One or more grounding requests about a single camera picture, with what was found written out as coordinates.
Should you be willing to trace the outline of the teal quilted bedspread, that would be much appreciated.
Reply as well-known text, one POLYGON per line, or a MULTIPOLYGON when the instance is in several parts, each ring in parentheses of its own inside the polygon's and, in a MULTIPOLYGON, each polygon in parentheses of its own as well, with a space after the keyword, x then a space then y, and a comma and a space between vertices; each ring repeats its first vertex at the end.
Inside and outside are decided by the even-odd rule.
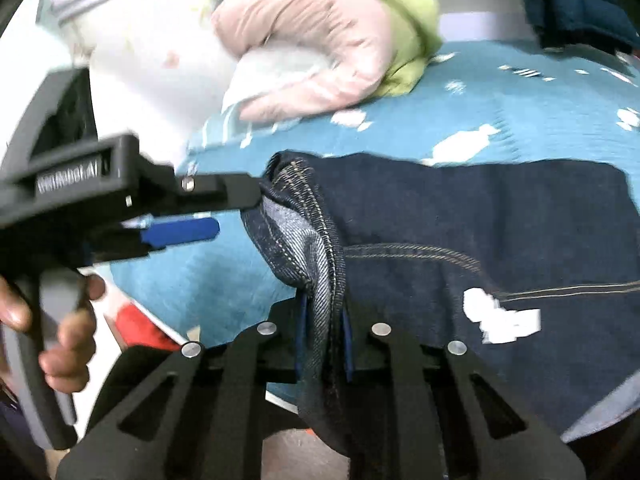
MULTIPOLYGON (((639 214, 639 88, 599 64, 529 54, 507 44, 455 44, 406 96, 381 98, 345 119, 320 116, 271 136, 190 153, 186 174, 247 171, 262 179, 275 154, 370 154, 427 167, 570 159, 623 171, 639 214)), ((242 214, 218 218, 216 240, 115 263, 115 284, 179 332, 200 326, 210 344, 231 340, 296 288, 279 280, 248 236, 242 214)))

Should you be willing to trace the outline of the navy yellow puffer jacket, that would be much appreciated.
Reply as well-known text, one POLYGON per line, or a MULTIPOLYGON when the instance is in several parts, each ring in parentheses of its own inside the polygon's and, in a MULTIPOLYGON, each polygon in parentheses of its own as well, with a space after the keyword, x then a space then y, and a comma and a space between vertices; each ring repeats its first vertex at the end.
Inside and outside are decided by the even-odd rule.
POLYGON ((639 34, 618 0, 523 0, 544 49, 584 44, 608 54, 639 49, 639 34))

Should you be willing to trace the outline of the dark blue denim jacket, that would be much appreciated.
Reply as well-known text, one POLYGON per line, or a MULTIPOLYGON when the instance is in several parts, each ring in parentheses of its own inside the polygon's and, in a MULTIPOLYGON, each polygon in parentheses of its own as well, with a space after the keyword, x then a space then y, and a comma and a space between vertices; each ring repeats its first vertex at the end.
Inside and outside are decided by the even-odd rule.
POLYGON ((246 232, 309 306, 298 405, 342 440, 344 321, 464 342, 565 441, 639 408, 639 215, 623 171, 275 154, 246 232))

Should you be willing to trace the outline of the pink folded quilt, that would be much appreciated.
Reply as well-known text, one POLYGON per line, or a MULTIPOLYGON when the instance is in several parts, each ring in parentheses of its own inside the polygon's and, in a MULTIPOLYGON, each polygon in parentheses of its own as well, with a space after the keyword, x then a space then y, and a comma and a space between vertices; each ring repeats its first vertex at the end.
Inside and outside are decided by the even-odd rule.
POLYGON ((390 11, 381 0, 222 0, 216 35, 236 58, 279 40, 332 58, 333 66, 245 104, 246 122, 335 112, 372 96, 395 57, 390 11))

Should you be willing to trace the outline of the light blue pillow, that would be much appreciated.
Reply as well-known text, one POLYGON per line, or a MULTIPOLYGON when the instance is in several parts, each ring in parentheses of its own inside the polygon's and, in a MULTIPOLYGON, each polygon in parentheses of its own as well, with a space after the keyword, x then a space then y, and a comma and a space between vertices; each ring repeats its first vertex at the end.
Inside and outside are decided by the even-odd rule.
POLYGON ((293 128, 300 122, 298 117, 284 122, 244 122, 241 106, 334 65, 333 58, 317 49, 282 41, 250 50, 235 65, 218 112, 192 134, 186 150, 197 153, 233 144, 246 148, 255 136, 271 136, 293 128))

